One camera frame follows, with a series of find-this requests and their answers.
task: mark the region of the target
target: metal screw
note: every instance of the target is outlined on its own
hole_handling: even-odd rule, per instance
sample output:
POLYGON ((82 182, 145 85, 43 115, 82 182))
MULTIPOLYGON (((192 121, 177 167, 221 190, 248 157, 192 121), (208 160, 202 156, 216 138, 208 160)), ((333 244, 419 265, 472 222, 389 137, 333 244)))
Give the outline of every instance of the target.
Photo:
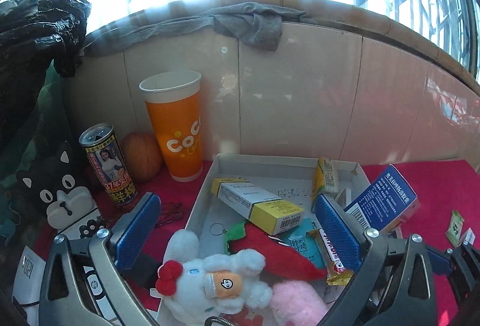
POLYGON ((418 234, 412 234, 412 241, 413 242, 422 242, 422 237, 420 237, 420 235, 418 234))
POLYGON ((367 229, 367 235, 372 238, 376 238, 380 235, 377 229, 374 229, 373 227, 369 227, 367 229))
POLYGON ((53 239, 53 241, 56 244, 60 244, 61 242, 63 242, 64 239, 65 239, 65 236, 63 234, 59 234, 53 239))
POLYGON ((108 229, 100 229, 97 231, 97 237, 99 238, 105 238, 109 234, 110 234, 110 231, 108 229))

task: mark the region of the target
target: black plastic bag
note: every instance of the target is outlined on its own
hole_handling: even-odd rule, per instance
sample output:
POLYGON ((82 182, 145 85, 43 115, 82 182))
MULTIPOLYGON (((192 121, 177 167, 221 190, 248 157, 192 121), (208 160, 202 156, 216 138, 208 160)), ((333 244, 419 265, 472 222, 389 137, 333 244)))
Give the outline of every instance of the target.
POLYGON ((75 75, 90 9, 87 0, 0 4, 0 152, 35 108, 51 61, 75 75))

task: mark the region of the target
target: orange paper cup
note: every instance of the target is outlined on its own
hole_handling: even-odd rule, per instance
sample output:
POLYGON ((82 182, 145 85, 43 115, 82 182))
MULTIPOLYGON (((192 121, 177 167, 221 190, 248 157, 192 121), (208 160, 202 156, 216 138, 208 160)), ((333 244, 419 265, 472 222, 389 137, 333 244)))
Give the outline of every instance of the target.
POLYGON ((191 70, 160 73, 140 83, 150 121, 170 175, 188 182, 203 169, 200 80, 191 70))

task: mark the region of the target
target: pink plush toy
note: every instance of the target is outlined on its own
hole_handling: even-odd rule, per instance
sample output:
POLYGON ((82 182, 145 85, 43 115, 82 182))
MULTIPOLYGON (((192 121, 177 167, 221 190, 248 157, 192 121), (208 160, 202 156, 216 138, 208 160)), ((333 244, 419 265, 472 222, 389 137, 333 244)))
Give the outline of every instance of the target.
POLYGON ((284 281, 273 286, 270 307, 280 326, 316 326, 328 308, 305 281, 284 281))

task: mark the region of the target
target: gray cloth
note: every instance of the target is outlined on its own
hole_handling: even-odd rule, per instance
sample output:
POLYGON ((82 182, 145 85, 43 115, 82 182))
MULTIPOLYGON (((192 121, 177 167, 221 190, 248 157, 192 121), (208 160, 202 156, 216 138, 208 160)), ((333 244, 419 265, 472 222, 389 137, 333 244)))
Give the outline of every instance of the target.
POLYGON ((158 21, 155 11, 151 8, 126 16, 88 34, 83 49, 85 55, 114 54, 152 35, 183 35, 204 27, 212 27, 215 32, 238 38, 247 45, 274 51, 282 35, 282 21, 316 24, 306 17, 306 12, 253 2, 213 8, 197 16, 163 22, 158 21))

